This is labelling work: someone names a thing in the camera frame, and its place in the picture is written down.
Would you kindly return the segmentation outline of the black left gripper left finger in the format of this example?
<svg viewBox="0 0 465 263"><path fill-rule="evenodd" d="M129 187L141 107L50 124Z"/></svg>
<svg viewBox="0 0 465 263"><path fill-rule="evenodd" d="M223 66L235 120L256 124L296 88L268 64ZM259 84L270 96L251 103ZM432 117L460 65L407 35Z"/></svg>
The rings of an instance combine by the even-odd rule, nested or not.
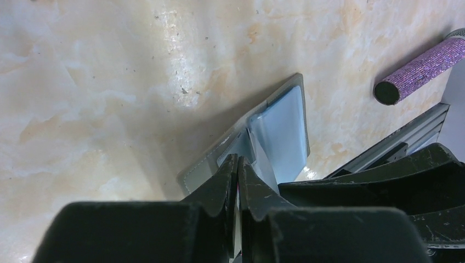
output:
<svg viewBox="0 0 465 263"><path fill-rule="evenodd" d="M34 262L228 262L234 256L236 154L177 202L73 202Z"/></svg>

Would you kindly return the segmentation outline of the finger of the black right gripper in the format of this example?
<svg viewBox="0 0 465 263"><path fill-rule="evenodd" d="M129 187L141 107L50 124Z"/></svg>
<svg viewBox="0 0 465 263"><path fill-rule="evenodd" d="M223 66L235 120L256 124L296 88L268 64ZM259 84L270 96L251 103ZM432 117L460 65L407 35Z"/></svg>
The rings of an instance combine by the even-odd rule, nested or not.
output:
<svg viewBox="0 0 465 263"><path fill-rule="evenodd" d="M410 215L432 262L464 262L464 206Z"/></svg>
<svg viewBox="0 0 465 263"><path fill-rule="evenodd" d="M433 143L398 161L336 178L279 184L300 207L394 207L417 215L464 205L464 163Z"/></svg>

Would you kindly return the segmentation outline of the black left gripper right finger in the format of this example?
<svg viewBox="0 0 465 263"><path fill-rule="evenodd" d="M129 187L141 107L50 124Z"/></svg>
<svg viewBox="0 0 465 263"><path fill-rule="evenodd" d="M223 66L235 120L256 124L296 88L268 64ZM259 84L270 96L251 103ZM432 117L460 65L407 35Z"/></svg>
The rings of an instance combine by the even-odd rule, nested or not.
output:
<svg viewBox="0 0 465 263"><path fill-rule="evenodd" d="M418 231L398 209L297 207L245 157L237 175L243 262L430 262Z"/></svg>

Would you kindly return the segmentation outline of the grey card holder wallet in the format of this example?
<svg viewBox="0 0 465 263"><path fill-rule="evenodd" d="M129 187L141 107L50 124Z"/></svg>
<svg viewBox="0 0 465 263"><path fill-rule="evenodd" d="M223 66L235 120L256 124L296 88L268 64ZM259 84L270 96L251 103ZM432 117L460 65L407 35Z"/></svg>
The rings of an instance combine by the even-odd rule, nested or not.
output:
<svg viewBox="0 0 465 263"><path fill-rule="evenodd" d="M304 78L295 73L264 101L246 112L198 161L178 175L186 195L199 188L229 154L246 157L274 191L294 181L310 153Z"/></svg>

